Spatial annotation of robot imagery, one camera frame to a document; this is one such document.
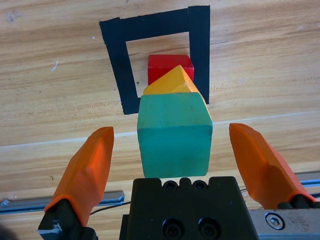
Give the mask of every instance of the teal wooden block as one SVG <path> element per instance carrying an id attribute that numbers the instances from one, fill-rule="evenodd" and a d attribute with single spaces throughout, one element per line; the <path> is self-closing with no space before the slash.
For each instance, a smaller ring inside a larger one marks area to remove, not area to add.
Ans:
<path id="1" fill-rule="evenodd" d="M 143 95 L 137 135 L 146 178 L 204 176 L 213 123 L 198 92 Z"/>

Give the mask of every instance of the black tape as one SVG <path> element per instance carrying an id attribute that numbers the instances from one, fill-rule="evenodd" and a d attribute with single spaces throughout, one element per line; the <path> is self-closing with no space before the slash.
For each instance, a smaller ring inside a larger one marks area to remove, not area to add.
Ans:
<path id="1" fill-rule="evenodd" d="M 209 104 L 210 93 L 210 7 L 188 8 L 190 58 L 194 85 Z"/>
<path id="2" fill-rule="evenodd" d="M 191 6 L 126 19 L 117 17 L 99 24 L 125 115 L 138 113 L 140 104 L 126 41 L 183 32 L 189 32 L 194 84 L 209 103 L 210 6 Z"/>

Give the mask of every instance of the wooden block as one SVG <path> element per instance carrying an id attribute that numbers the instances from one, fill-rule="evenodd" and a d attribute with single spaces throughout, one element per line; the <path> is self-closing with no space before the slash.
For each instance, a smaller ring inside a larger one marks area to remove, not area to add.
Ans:
<path id="1" fill-rule="evenodd" d="M 195 69 L 188 55 L 150 55 L 148 60 L 148 86 L 178 65 L 183 67 L 193 81 Z"/>
<path id="2" fill-rule="evenodd" d="M 146 178 L 204 176 L 213 123 L 198 92 L 141 97 L 137 135 Z"/>
<path id="3" fill-rule="evenodd" d="M 148 86 L 143 95 L 192 92 L 199 93 L 186 71 L 179 65 Z"/>

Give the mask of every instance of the black cable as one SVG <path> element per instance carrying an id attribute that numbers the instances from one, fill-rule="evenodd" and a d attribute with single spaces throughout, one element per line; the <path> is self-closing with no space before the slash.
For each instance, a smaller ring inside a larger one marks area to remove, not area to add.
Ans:
<path id="1" fill-rule="evenodd" d="M 100 208 L 100 209 L 98 209 L 98 210 L 95 210 L 95 211 L 91 212 L 91 213 L 90 213 L 90 216 L 91 216 L 92 214 L 96 214 L 96 213 L 101 212 L 101 211 L 103 211 L 103 210 L 113 209 L 113 208 L 120 207 L 120 206 L 123 206 L 123 205 L 128 205 L 128 204 L 130 204 L 130 203 L 131 203 L 131 201 L 128 201 L 128 202 L 122 203 L 122 204 L 120 204 L 120 205 L 113 205 L 113 206 L 107 206 L 107 207 L 104 207 L 104 208 Z"/>

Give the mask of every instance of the wooden table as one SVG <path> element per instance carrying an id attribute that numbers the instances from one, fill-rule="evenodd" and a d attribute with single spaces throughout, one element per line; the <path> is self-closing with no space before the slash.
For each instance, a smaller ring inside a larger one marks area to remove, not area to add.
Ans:
<path id="1" fill-rule="evenodd" d="M 124 115 L 99 21 L 192 5 L 211 8 L 209 173 L 242 179 L 229 123 L 260 131 L 295 172 L 320 171 L 320 1 L 17 0 L 0 4 L 0 199 L 52 196 L 86 137 L 113 126 L 107 191 L 142 178 L 137 114 Z M 188 33 L 127 42 L 139 95 L 150 54 L 189 54 Z M 253 200 L 249 208 L 258 208 Z M 129 206 L 92 216 L 119 239 Z M 0 215 L 21 240 L 41 239 L 43 212 Z"/>

